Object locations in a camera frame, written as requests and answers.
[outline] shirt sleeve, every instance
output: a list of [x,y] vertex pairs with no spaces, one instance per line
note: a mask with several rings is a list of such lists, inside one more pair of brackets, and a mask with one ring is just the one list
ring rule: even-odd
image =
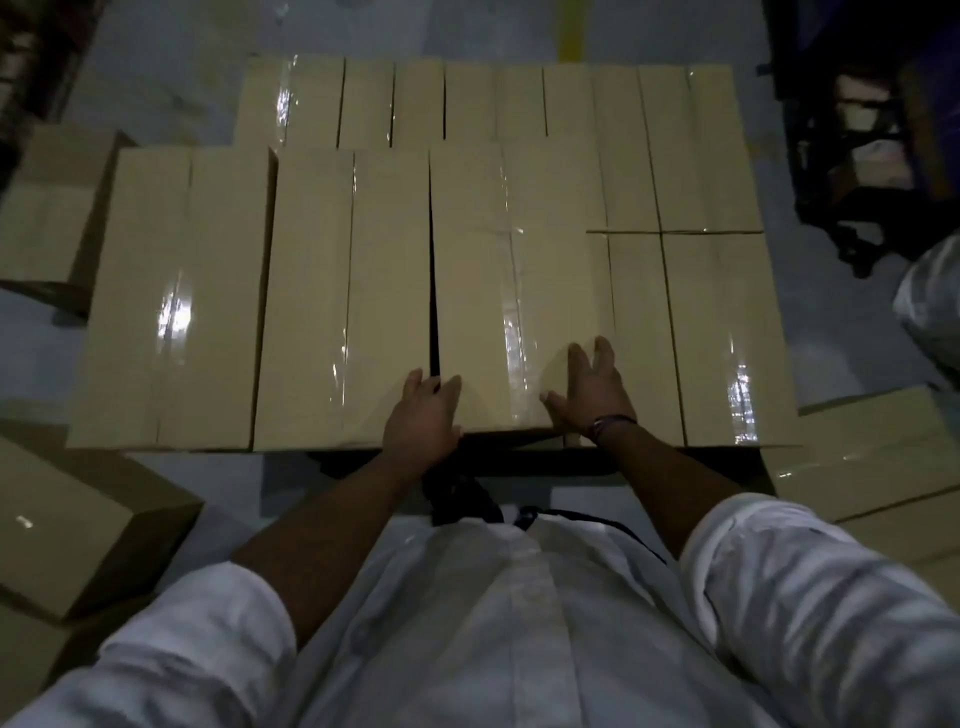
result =
[[297,655],[274,590],[232,563],[187,574],[15,716],[37,725],[168,728],[253,725]]
[[743,494],[681,556],[698,621],[799,725],[960,724],[960,617],[808,509]]

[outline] person's right hand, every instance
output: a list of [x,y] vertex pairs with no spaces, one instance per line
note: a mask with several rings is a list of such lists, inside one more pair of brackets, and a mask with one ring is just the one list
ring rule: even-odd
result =
[[595,420],[608,415],[636,419],[620,373],[613,366],[613,347],[603,336],[597,336],[594,346],[592,366],[579,344],[570,344],[567,349],[566,397],[552,390],[540,395],[560,432],[579,432],[586,436]]

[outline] concrete floor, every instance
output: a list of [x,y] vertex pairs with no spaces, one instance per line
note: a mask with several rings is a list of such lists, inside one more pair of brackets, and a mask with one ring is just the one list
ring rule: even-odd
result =
[[[551,0],[113,0],[66,116],[117,127],[141,144],[229,143],[243,59],[250,51],[395,59],[420,55],[504,61],[557,58]],[[812,404],[933,381],[942,383],[894,321],[905,269],[897,258],[854,279],[820,231],[793,212],[780,106],[769,78],[759,0],[595,0],[584,60],[732,64],[754,160],[797,398]],[[62,418],[82,328],[0,291],[0,402],[46,400]],[[146,455],[211,506],[175,572],[217,558],[322,479],[298,455]],[[646,531],[636,500],[615,481],[503,481],[506,502],[552,501]],[[422,519],[398,517],[385,540]]]

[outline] bracelet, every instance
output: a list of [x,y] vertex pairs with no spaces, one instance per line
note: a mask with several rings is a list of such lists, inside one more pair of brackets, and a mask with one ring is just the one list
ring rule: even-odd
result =
[[631,425],[636,425],[636,420],[629,415],[605,415],[604,417],[598,417],[587,428],[587,437],[589,437],[594,444],[597,444],[603,431],[613,423],[630,423]]

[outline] taped cardboard box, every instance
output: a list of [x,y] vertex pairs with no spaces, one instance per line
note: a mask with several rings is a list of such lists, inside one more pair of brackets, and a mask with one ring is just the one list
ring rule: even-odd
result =
[[764,465],[780,497],[827,521],[960,483],[960,449],[926,387],[811,408],[800,443],[763,449]]
[[0,285],[85,315],[103,246],[114,132],[37,124],[0,210]]
[[344,68],[342,57],[250,57],[233,143],[275,151],[336,148]]
[[489,63],[447,61],[444,136],[454,141],[496,139],[496,84]]
[[428,185],[425,151],[281,160],[256,449],[379,447],[429,371]]
[[609,240],[617,371],[640,424],[680,447],[684,424],[660,236]]
[[0,721],[13,717],[68,670],[92,664],[100,644],[149,603],[148,597],[138,597],[61,622],[0,592]]
[[493,79],[496,138],[538,139],[546,136],[542,67],[502,64],[494,68]]
[[659,232],[647,126],[635,66],[591,69],[608,230]]
[[444,62],[416,59],[396,65],[394,138],[398,149],[426,149],[444,138]]
[[0,586],[58,619],[152,589],[202,502],[65,427],[0,420]]
[[800,443],[793,377],[761,234],[664,235],[686,443]]
[[340,141],[344,149],[387,149],[394,119],[394,63],[347,59]]
[[548,428],[566,347],[612,336],[595,147],[550,138],[435,145],[430,156],[443,376],[464,378],[467,432]]
[[726,65],[639,68],[664,232],[762,232]]
[[543,104],[549,135],[597,132],[593,82],[585,63],[548,63],[543,67]]
[[275,175],[266,147],[121,155],[70,447],[250,447]]

